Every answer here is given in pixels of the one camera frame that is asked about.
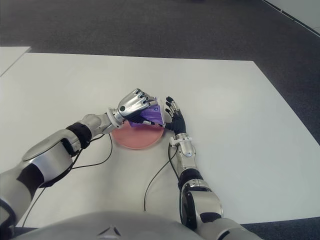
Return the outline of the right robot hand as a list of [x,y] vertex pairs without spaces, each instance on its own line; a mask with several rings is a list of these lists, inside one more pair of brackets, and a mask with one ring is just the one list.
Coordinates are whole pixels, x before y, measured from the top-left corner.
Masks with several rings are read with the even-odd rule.
[[175,135],[185,134],[187,132],[186,123],[178,104],[170,96],[166,97],[165,104],[167,106],[165,112],[170,116],[171,122],[166,122],[164,127],[173,131]]

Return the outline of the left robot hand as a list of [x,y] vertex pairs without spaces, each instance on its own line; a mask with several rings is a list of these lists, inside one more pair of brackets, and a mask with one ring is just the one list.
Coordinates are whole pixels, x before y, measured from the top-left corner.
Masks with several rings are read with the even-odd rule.
[[157,104],[155,97],[136,88],[125,96],[116,108],[109,108],[106,114],[116,128],[120,128],[125,121],[136,124],[156,125],[155,122],[141,116],[141,112]]

